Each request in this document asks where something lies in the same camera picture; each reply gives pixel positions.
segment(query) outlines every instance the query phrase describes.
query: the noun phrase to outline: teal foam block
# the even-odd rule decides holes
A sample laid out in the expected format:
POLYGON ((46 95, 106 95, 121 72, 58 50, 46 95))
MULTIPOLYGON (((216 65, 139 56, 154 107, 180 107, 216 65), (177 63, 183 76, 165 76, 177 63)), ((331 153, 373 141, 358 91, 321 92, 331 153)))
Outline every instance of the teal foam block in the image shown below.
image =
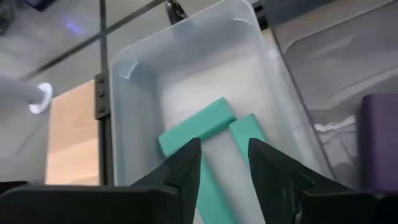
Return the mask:
POLYGON ((197 112, 176 127, 159 136, 160 147, 169 157, 192 138, 206 140, 222 130, 235 120, 235 114, 225 98, 220 98, 197 112))
MULTIPOLYGON (((192 138, 206 140, 226 129, 234 120, 232 108, 225 98, 220 98, 159 136, 161 149, 169 157, 192 138)), ((234 212, 204 157, 201 160, 197 207, 205 224, 237 223, 234 212)))
POLYGON ((246 115, 229 125, 229 130, 234 137, 239 150, 247 165, 249 165, 249 139, 257 138, 261 141, 267 141, 266 135, 262 132, 254 114, 246 115))

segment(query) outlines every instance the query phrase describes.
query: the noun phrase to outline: plastic storage bin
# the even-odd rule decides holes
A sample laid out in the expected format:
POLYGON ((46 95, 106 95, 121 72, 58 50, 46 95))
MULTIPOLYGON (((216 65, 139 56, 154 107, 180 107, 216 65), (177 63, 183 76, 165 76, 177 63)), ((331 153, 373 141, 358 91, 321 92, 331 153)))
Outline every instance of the plastic storage bin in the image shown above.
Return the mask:
MULTIPOLYGON (((255 114, 273 146, 330 176, 270 48, 251 5, 225 0, 122 50, 111 70, 115 184, 132 184, 156 168, 165 160, 158 136, 221 97, 237 118, 255 114)), ((231 133, 205 141, 202 149, 238 217, 263 222, 231 133)))
POLYGON ((360 188, 354 116, 362 97, 398 92, 398 2, 312 1, 318 5, 300 13, 295 2, 273 11, 269 23, 337 181, 360 188))

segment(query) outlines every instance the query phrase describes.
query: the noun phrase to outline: gray floor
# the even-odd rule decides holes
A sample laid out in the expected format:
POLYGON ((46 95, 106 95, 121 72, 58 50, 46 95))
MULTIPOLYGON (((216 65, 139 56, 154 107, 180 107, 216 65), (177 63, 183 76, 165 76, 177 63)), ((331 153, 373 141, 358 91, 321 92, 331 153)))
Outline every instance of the gray floor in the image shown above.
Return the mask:
MULTIPOLYGON (((100 41, 94 40, 56 63, 48 63, 100 32, 100 0, 57 0, 44 12, 18 9, 0 37, 0 74, 38 84, 49 82, 55 96, 101 72, 100 41)), ((105 0, 106 25, 118 23, 149 0, 105 0)), ((218 0, 181 0, 188 15, 218 0)), ((163 4, 107 35, 108 60, 170 25, 163 4)), ((27 105, 0 98, 0 181, 44 180, 49 113, 30 114, 27 105)))

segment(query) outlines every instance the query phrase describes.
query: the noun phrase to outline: wooden surface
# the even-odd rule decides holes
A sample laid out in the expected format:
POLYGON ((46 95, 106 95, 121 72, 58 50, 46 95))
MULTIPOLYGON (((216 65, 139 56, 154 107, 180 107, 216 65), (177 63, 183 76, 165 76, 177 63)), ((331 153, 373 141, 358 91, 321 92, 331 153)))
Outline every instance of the wooden surface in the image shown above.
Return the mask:
POLYGON ((94 81, 53 99, 46 184, 98 185, 94 81))

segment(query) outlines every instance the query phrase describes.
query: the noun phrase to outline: bolt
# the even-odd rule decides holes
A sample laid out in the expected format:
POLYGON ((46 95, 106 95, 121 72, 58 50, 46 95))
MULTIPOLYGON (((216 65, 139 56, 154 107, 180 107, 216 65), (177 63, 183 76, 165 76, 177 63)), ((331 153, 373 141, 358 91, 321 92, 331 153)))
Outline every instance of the bolt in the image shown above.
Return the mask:
POLYGON ((102 91, 102 90, 98 90, 98 91, 97 91, 97 96, 98 96, 98 97, 102 98, 102 97, 104 97, 104 95, 105 95, 105 92, 104 92, 104 91, 102 91))
POLYGON ((104 113, 105 112, 105 106, 101 105, 98 107, 98 112, 104 113))
POLYGON ((96 79, 97 79, 97 82, 99 82, 99 83, 104 83, 105 82, 105 79, 104 79, 104 77, 102 75, 97 75, 96 79))

